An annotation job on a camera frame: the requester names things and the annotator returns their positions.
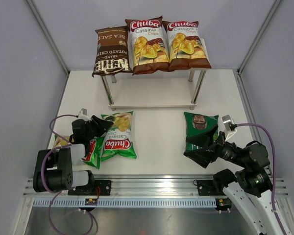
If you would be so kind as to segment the green Real chips bag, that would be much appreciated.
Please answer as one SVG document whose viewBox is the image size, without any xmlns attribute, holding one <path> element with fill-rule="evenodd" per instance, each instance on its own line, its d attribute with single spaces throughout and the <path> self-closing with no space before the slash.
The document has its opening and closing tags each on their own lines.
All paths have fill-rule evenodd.
<svg viewBox="0 0 294 235">
<path fill-rule="evenodd" d="M 184 112 L 186 120 L 186 138 L 195 137 L 212 130 L 218 125 L 219 116 L 205 116 L 202 114 L 194 114 Z"/>
</svg>

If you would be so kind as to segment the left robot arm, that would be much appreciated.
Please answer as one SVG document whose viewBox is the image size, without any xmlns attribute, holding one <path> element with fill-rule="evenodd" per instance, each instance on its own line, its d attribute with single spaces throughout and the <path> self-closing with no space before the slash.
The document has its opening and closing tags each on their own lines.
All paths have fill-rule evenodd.
<svg viewBox="0 0 294 235">
<path fill-rule="evenodd" d="M 82 160 L 93 154 L 98 140 L 107 133 L 113 122 L 95 115 L 75 117 L 77 119 L 72 122 L 73 134 L 69 138 L 54 133 L 64 141 L 63 145 L 38 152 L 33 176 L 36 192 L 58 193 L 68 190 L 69 195 L 96 196 L 101 193 L 100 185 L 91 171 L 73 170 L 73 158 Z"/>
</svg>

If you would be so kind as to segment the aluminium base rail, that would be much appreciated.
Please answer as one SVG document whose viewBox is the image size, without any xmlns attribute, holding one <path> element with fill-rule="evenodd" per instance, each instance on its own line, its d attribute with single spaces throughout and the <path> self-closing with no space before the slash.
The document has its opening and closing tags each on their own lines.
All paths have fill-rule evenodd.
<svg viewBox="0 0 294 235">
<path fill-rule="evenodd" d="M 211 180 L 212 174 L 191 175 L 97 175 L 111 181 L 111 197 L 164 198 L 198 197 L 194 180 Z"/>
</svg>

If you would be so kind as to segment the white two-tier shelf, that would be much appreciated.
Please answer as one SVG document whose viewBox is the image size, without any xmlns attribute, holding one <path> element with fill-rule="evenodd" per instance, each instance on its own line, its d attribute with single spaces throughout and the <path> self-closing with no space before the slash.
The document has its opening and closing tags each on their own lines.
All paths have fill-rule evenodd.
<svg viewBox="0 0 294 235">
<path fill-rule="evenodd" d="M 108 106 L 119 108 L 189 108 L 197 98 L 208 69 L 195 68 L 131 76 L 101 76 Z"/>
</svg>

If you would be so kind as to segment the brown Chuba bag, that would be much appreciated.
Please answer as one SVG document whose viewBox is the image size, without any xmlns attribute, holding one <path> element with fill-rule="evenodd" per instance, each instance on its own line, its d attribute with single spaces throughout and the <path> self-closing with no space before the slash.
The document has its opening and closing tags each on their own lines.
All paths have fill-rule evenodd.
<svg viewBox="0 0 294 235">
<path fill-rule="evenodd" d="M 169 70 L 210 69 L 211 64 L 199 37 L 199 22 L 162 21 L 169 42 Z"/>
<path fill-rule="evenodd" d="M 133 74 L 169 70 L 169 54 L 162 29 L 163 17 L 126 19 L 133 52 Z"/>
</svg>

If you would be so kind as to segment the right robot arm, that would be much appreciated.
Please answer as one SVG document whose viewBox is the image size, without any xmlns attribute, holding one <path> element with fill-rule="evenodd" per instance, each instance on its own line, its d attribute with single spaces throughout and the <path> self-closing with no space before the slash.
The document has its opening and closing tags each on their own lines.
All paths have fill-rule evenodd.
<svg viewBox="0 0 294 235">
<path fill-rule="evenodd" d="M 290 235 L 292 232 L 276 205 L 275 179 L 265 171 L 270 165 L 267 148 L 258 141 L 251 141 L 244 148 L 228 142 L 237 127 L 237 124 L 227 124 L 216 140 L 213 134 L 217 126 L 188 137 L 186 142 L 199 148 L 184 155 L 203 168 L 218 158 L 242 167 L 235 173 L 224 169 L 214 174 L 213 190 L 231 200 L 255 235 Z"/>
</svg>

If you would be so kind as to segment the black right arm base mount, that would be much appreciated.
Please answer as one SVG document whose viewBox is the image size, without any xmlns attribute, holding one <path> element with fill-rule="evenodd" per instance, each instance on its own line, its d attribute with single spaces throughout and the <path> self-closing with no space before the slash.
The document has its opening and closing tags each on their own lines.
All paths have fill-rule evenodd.
<svg viewBox="0 0 294 235">
<path fill-rule="evenodd" d="M 213 185 L 213 180 L 194 180 L 199 196 L 225 196 L 222 191 L 217 191 Z"/>
</svg>

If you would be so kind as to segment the green Chuba bag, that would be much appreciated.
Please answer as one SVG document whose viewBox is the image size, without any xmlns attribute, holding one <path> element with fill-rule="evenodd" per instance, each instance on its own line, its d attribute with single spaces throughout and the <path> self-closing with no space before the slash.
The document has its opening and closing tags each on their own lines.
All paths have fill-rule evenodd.
<svg viewBox="0 0 294 235">
<path fill-rule="evenodd" d="M 133 113 L 133 111 L 130 111 L 101 115 L 103 120 L 113 122 L 103 140 L 102 161 L 106 161 L 117 154 L 131 159 L 137 158 L 132 138 Z"/>
</svg>

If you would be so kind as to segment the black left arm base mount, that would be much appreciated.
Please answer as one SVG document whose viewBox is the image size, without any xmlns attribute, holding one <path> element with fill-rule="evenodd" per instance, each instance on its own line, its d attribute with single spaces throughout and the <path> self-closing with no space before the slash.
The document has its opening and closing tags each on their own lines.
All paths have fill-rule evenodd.
<svg viewBox="0 0 294 235">
<path fill-rule="evenodd" d="M 70 196 L 109 196 L 111 193 L 110 180 L 94 180 L 84 186 L 68 190 Z"/>
</svg>

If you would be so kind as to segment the green Chuba bag sideways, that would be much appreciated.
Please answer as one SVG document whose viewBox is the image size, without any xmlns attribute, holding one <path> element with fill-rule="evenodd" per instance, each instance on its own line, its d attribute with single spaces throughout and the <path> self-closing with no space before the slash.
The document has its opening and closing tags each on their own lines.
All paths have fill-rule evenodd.
<svg viewBox="0 0 294 235">
<path fill-rule="evenodd" d="M 96 169 L 100 169 L 103 140 L 104 137 L 93 138 L 90 141 L 90 150 L 86 150 L 86 155 L 84 157 L 77 159 L 72 158 L 73 165 L 81 165 L 83 162 L 84 164 L 92 166 Z"/>
</svg>

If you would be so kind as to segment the brown Kettle sea salt bag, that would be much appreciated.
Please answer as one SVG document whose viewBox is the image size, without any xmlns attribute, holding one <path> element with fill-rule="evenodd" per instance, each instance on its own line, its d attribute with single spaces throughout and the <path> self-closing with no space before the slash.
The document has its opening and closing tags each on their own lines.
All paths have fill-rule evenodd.
<svg viewBox="0 0 294 235">
<path fill-rule="evenodd" d="M 98 45 L 92 76 L 132 73 L 129 64 L 127 27 L 97 29 Z"/>
</svg>

